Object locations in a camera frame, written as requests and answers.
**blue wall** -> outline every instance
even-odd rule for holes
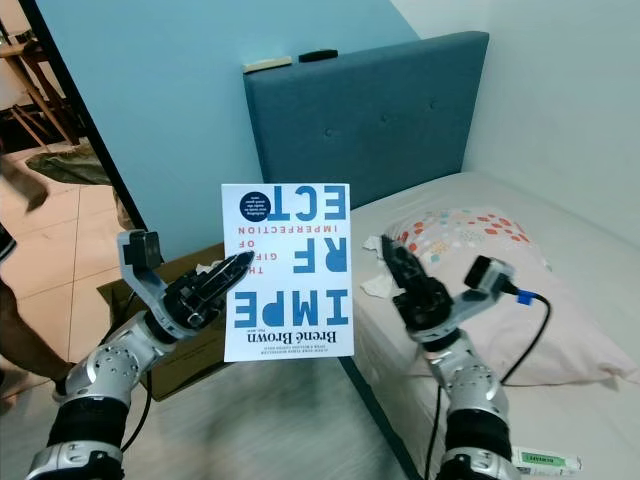
[[[221,183],[262,180],[242,64],[418,38],[388,0],[38,5],[168,259],[222,240]]]

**black circle sticker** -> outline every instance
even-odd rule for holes
[[[260,192],[249,192],[240,200],[240,213],[250,222],[261,222],[271,211],[269,197]]]

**mattress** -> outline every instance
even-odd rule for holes
[[[603,330],[640,363],[640,315],[635,301],[640,251],[588,219],[477,173],[440,178],[355,209],[351,217],[357,287],[355,362],[421,474],[437,386],[431,378],[406,375],[415,345],[401,318],[390,300],[370,297],[359,288],[384,268],[362,244],[417,207],[467,206],[495,206],[517,218],[540,245],[556,275],[572,286]],[[507,387],[507,396],[514,445],[578,454],[584,462],[580,475],[584,480],[611,475],[637,478],[638,385],[611,379],[592,384]],[[444,438],[439,435],[430,472],[433,478],[443,451]]]

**bed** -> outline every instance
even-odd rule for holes
[[[487,42],[485,33],[464,32],[245,79],[266,182],[352,185],[356,354],[342,363],[412,479],[424,473],[436,385],[407,375],[415,349],[401,319],[390,301],[359,286],[381,268],[364,241],[416,205],[494,205],[521,219],[555,273],[640,362],[633,301],[640,252],[540,198],[459,173]],[[637,385],[611,379],[513,387],[507,395],[514,445],[579,454],[585,480],[640,471]],[[443,450],[439,436],[433,478]]]

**upholstered headboard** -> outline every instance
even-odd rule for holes
[[[355,208],[459,172],[488,41],[464,32],[246,75],[264,181],[350,183]]]

